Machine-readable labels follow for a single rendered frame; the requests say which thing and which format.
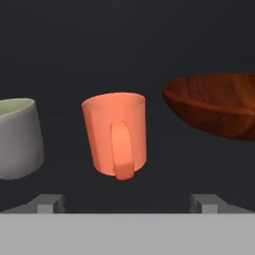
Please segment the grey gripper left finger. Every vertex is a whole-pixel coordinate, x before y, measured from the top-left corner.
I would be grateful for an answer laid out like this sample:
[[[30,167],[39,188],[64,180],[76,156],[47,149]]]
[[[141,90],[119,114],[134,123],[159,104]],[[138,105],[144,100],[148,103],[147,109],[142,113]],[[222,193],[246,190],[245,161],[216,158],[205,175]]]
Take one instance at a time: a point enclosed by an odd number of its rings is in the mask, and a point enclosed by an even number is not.
[[[63,194],[40,194],[27,204],[8,210],[5,213],[65,213],[65,196]]]

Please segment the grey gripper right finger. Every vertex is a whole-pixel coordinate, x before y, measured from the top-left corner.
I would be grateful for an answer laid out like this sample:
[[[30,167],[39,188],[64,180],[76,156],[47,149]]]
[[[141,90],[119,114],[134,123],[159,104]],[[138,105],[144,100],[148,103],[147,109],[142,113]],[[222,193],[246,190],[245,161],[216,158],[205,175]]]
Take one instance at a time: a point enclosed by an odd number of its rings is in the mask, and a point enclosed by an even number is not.
[[[192,194],[190,196],[191,213],[201,214],[240,214],[250,210],[229,204],[216,194]]]

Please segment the white cup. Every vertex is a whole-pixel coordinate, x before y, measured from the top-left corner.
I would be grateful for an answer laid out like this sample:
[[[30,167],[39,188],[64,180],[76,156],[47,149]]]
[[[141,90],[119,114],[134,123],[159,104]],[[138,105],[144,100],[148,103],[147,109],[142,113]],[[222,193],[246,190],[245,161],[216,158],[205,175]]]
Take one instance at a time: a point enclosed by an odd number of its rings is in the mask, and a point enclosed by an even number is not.
[[[19,179],[44,162],[44,145],[36,102],[0,101],[0,179]]]

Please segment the brown wooden bowl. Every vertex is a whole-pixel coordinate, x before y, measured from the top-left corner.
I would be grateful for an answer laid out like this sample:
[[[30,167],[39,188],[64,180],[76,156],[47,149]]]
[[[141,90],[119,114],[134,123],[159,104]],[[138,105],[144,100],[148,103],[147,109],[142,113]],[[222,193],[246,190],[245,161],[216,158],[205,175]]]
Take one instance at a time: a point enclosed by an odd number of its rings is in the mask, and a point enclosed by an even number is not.
[[[255,74],[219,73],[177,78],[161,89],[172,112],[208,133],[255,141]]]

